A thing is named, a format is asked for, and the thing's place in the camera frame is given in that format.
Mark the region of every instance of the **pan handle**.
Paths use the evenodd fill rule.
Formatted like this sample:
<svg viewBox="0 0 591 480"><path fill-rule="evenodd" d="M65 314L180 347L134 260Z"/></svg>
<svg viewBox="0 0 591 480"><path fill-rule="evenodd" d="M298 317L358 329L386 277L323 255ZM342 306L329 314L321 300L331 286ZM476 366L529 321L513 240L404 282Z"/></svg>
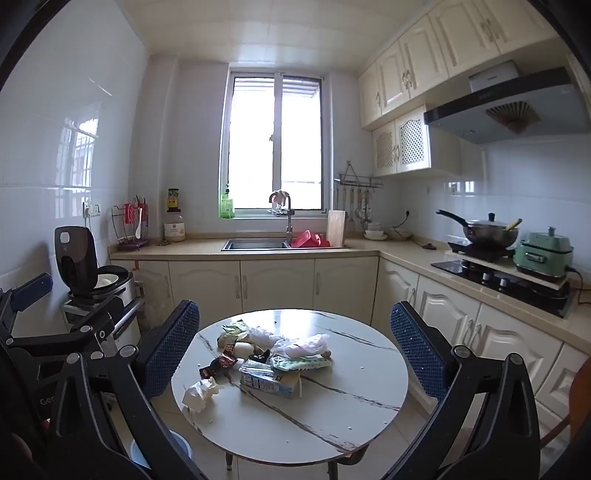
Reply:
<svg viewBox="0 0 591 480"><path fill-rule="evenodd" d="M444 217L451 218L452 220L455 220L460 225L462 225L464 228L468 228L468 226L469 226L468 222L466 220L464 220L462 217L458 217L457 215L455 215L452 212L446 212L445 210L435 210L435 213L438 215L443 215Z"/></svg>

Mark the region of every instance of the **window pane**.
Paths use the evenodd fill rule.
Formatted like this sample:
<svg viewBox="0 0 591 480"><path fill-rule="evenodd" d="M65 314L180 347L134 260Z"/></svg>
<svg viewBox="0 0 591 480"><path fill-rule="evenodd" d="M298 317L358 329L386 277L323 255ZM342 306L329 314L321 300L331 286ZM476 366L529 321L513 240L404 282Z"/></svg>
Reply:
<svg viewBox="0 0 591 480"><path fill-rule="evenodd" d="M281 110L281 188L291 206L322 208L320 81L283 78Z"/></svg>
<svg viewBox="0 0 591 480"><path fill-rule="evenodd" d="M234 80L228 161L234 208L270 208L274 109L273 78Z"/></svg>

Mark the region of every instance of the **green dish soap bottle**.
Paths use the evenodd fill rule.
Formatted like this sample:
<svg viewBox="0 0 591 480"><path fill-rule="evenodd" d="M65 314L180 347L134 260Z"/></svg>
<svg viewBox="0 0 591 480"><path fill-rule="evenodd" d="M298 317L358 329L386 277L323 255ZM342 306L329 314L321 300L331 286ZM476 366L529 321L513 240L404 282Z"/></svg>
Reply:
<svg viewBox="0 0 591 480"><path fill-rule="evenodd" d="M230 198L229 184L226 185L226 192L220 198L220 218L234 218L234 200Z"/></svg>

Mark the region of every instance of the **ceiling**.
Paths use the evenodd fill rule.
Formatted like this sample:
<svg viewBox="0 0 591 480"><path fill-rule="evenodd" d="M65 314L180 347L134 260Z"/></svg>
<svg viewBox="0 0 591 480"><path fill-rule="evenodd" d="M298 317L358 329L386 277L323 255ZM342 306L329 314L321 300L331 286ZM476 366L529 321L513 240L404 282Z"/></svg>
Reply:
<svg viewBox="0 0 591 480"><path fill-rule="evenodd" d="M154 53L357 71L430 0L121 0Z"/></svg>

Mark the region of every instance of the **wall outlet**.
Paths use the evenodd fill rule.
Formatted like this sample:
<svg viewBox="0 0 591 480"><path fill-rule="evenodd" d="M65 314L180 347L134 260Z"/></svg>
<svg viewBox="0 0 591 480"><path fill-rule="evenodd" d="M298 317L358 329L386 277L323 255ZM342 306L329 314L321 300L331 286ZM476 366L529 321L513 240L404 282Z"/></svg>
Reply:
<svg viewBox="0 0 591 480"><path fill-rule="evenodd" d="M100 203L82 202L82 218L100 216Z"/></svg>

